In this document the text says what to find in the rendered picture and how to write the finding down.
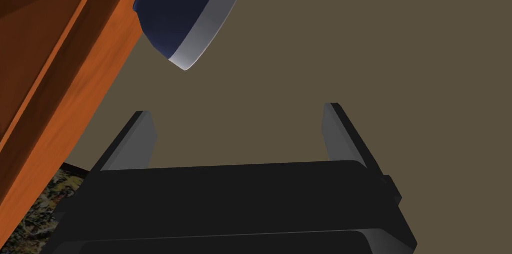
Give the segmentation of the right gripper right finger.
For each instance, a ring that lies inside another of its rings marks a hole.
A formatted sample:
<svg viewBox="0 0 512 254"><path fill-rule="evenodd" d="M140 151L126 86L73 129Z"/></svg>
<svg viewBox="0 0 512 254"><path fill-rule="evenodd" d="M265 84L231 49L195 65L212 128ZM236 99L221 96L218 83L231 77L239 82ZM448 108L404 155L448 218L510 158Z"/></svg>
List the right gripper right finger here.
<svg viewBox="0 0 512 254"><path fill-rule="evenodd" d="M357 161L371 173L383 175L376 159L339 103L324 104L321 133L329 160Z"/></svg>

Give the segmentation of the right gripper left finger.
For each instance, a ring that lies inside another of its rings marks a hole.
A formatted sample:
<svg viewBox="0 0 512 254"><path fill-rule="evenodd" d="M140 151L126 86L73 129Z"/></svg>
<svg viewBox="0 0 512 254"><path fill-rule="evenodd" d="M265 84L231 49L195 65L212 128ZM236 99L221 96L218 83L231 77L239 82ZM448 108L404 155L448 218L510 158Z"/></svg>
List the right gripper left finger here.
<svg viewBox="0 0 512 254"><path fill-rule="evenodd" d="M136 111L91 171L148 168L156 140L157 131L150 111Z"/></svg>

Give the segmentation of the dark blue and grey door knob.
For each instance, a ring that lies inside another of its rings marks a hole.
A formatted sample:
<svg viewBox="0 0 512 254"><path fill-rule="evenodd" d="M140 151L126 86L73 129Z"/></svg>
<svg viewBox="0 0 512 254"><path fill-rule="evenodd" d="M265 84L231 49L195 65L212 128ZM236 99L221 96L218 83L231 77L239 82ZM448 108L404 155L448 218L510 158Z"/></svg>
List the dark blue and grey door knob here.
<svg viewBox="0 0 512 254"><path fill-rule="evenodd" d="M182 70L215 38L237 0L135 0L133 10L152 46Z"/></svg>

